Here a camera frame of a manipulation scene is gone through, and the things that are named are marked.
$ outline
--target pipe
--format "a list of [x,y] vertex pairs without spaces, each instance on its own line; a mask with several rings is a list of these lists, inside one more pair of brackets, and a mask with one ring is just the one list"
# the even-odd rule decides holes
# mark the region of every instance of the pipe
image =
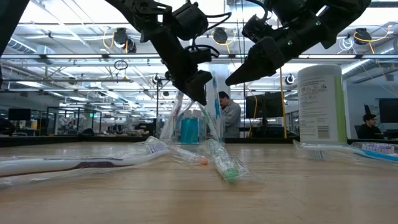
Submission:
[[72,36],[76,37],[83,45],[85,45],[86,47],[88,47],[89,49],[91,49],[93,52],[97,53],[96,50],[94,50],[89,44],[87,44],[87,42],[85,42],[82,38],[80,38],[76,33],[74,33],[74,31],[72,31],[69,27],[67,27],[57,16],[55,16],[54,14],[52,14],[49,10],[47,10],[45,8],[44,5],[38,3],[35,0],[30,0],[32,3],[34,3],[36,6],[38,6],[39,8],[43,9],[45,12],[47,12],[48,14],[50,14],[55,20],[57,20],[58,24],[62,27],[64,27]]

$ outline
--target white canister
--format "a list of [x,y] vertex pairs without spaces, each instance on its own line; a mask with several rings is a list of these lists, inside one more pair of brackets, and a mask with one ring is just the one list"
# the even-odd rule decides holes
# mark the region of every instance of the white canister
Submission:
[[298,72],[300,141],[346,143],[341,67],[315,65]]

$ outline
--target desk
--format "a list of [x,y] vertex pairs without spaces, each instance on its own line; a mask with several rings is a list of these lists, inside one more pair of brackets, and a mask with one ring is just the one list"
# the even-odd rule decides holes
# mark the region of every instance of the desk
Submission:
[[[106,154],[110,148],[130,145],[12,147],[2,148],[0,156]],[[246,180],[229,185],[211,164],[184,166],[168,158],[114,172],[41,174],[58,177],[11,187],[0,184],[1,222],[396,223],[396,170],[297,159],[291,144],[226,147],[264,184]]]

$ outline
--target computer monitor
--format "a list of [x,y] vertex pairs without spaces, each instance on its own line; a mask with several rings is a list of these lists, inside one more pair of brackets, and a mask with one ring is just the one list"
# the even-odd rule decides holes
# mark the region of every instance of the computer monitor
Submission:
[[398,99],[379,100],[380,123],[398,123]]
[[10,121],[30,121],[30,109],[9,108],[8,120]]
[[278,118],[284,115],[280,92],[256,95],[256,98],[257,110],[254,116],[256,99],[254,96],[246,97],[246,118]]

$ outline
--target product label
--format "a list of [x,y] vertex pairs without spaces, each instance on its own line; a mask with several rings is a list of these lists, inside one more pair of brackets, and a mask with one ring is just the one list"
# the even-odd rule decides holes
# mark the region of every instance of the product label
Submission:
[[332,75],[300,77],[298,100],[300,141],[338,141],[335,78]]

